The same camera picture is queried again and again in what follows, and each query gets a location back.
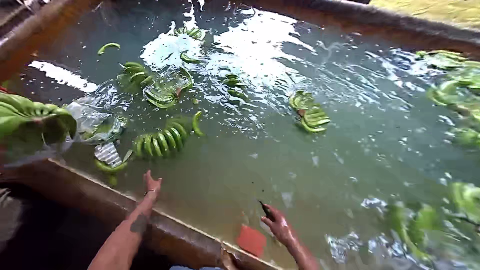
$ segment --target floor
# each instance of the floor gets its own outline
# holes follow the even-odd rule
[[[97,218],[46,200],[20,185],[0,185],[0,269],[87,269],[111,231]],[[141,246],[131,269],[169,269]]]

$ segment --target tattoo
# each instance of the tattoo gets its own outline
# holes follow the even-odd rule
[[[137,219],[130,226],[130,232],[144,234],[147,228],[148,218],[143,213],[138,215]]]

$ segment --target orange object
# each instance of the orange object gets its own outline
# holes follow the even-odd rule
[[[237,238],[237,244],[240,248],[252,253],[257,257],[264,254],[264,247],[267,244],[267,238],[261,232],[242,225],[240,235]]]

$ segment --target human arm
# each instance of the human arm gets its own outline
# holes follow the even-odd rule
[[[319,270],[316,258],[310,253],[310,250],[302,244],[297,234],[288,224],[285,216],[278,209],[265,204],[270,210],[275,221],[262,217],[262,221],[270,227],[275,237],[287,247],[288,252],[297,262],[300,270]]]
[[[148,190],[144,199],[107,238],[90,263],[89,270],[130,269],[162,184],[161,178],[152,178],[150,170],[144,174],[144,181]]]

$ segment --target finger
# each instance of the finger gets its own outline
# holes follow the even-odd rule
[[[270,210],[270,212],[275,217],[275,219],[279,219],[279,218],[283,217],[283,214],[282,214],[282,212],[280,212],[280,210],[278,210],[275,207],[273,207],[271,205],[268,205],[268,204],[265,204],[265,206],[268,208],[268,210]]]
[[[270,229],[273,226],[273,221],[269,220],[267,217],[262,217],[262,222],[267,224],[267,226],[270,227]]]

